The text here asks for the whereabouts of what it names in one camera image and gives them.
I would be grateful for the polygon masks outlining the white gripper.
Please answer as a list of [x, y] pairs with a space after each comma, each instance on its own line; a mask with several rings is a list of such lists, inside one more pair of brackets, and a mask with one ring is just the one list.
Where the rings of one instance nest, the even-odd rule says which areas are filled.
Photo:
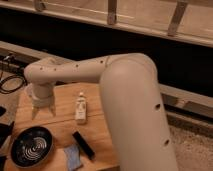
[[38, 98], [36, 96], [32, 96], [32, 120], [35, 119], [37, 113], [39, 112], [39, 108], [49, 107], [49, 111], [52, 113], [53, 117], [56, 116], [56, 107], [53, 105], [55, 103], [55, 98], [53, 96], [47, 98]]

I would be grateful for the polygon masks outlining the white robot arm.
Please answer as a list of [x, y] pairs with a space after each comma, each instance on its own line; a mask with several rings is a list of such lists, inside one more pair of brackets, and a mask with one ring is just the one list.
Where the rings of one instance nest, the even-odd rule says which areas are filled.
[[36, 107], [54, 103], [54, 83], [97, 83], [121, 171], [179, 171], [157, 68], [142, 53], [57, 64], [44, 58], [24, 69]]

